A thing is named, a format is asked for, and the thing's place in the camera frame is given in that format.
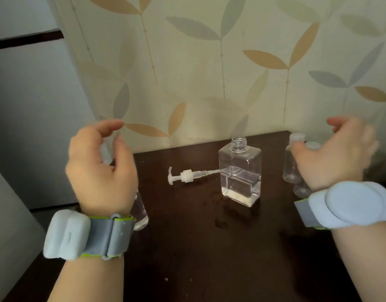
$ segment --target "gray wrist strap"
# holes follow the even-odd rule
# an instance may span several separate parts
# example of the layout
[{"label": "gray wrist strap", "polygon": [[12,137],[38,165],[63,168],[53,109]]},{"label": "gray wrist strap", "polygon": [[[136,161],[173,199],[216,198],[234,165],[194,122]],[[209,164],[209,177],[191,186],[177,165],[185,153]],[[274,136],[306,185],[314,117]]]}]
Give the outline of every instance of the gray wrist strap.
[{"label": "gray wrist strap", "polygon": [[311,207],[309,206],[309,199],[298,200],[295,201],[294,204],[305,227],[314,227],[318,230],[327,229],[317,221]]},{"label": "gray wrist strap", "polygon": [[103,259],[121,256],[129,247],[136,219],[119,215],[90,217],[91,229],[87,245],[81,256],[101,256]]}]

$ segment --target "white wearable device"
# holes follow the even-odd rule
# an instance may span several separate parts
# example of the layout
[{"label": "white wearable device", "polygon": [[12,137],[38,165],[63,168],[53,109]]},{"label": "white wearable device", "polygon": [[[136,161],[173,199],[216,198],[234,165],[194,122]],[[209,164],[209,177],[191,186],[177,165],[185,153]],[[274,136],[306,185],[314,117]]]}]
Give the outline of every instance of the white wearable device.
[{"label": "white wearable device", "polygon": [[375,182],[339,182],[295,202],[306,227],[343,228],[386,221],[386,189]]},{"label": "white wearable device", "polygon": [[50,222],[43,255],[65,260],[81,256],[109,260],[121,256],[129,247],[135,222],[131,216],[88,217],[73,210],[60,210]]}]

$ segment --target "tabletop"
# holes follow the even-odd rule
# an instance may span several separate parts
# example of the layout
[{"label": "tabletop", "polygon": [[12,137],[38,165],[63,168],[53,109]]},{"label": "tabletop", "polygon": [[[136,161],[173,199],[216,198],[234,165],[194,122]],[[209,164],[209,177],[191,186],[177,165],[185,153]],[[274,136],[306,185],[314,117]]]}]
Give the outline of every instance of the tabletop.
[{"label": "tabletop", "polygon": [[[167,180],[170,166],[173,175],[218,169],[218,150],[230,140],[134,155],[149,223],[125,254],[125,301],[361,301],[331,233],[304,227],[293,185],[282,179],[289,134],[247,137],[263,156],[251,208],[223,197],[220,174]],[[39,256],[5,301],[46,301],[62,264]]]}]

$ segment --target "leaf-patterned wallpaper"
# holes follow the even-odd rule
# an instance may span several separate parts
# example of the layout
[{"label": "leaf-patterned wallpaper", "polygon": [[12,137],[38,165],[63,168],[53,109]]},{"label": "leaf-patterned wallpaper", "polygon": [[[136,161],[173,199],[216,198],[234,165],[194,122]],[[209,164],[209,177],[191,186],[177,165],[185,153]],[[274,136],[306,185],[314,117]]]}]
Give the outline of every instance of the leaf-patterned wallpaper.
[{"label": "leaf-patterned wallpaper", "polygon": [[379,126],[386,0],[53,0],[91,101],[135,152],[278,130]]}]

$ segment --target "bottle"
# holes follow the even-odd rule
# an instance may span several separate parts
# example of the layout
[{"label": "bottle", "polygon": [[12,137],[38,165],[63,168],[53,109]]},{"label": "bottle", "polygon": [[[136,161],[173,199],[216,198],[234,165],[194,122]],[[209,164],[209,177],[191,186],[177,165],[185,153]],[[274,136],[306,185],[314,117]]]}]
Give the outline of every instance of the bottle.
[{"label": "bottle", "polygon": [[[305,146],[311,151],[316,151],[321,147],[320,143],[317,142],[307,142],[305,143]],[[293,192],[295,195],[302,199],[309,198],[309,196],[311,196],[312,194],[310,187],[307,185],[307,183],[302,177],[301,180],[294,185]]]},{"label": "bottle", "polygon": [[245,137],[233,138],[218,152],[222,194],[251,207],[260,196],[261,150],[246,144]]},{"label": "bottle", "polygon": [[136,196],[134,197],[134,204],[131,207],[130,215],[136,219],[134,231],[141,230],[148,224],[147,212],[145,211],[145,207],[138,190]]},{"label": "bottle", "polygon": [[301,182],[301,174],[298,171],[294,156],[291,152],[291,145],[295,141],[305,141],[305,134],[302,132],[294,132],[290,135],[290,143],[285,149],[285,159],[284,159],[284,171],[282,173],[282,178],[286,182],[290,183],[299,183]]}]

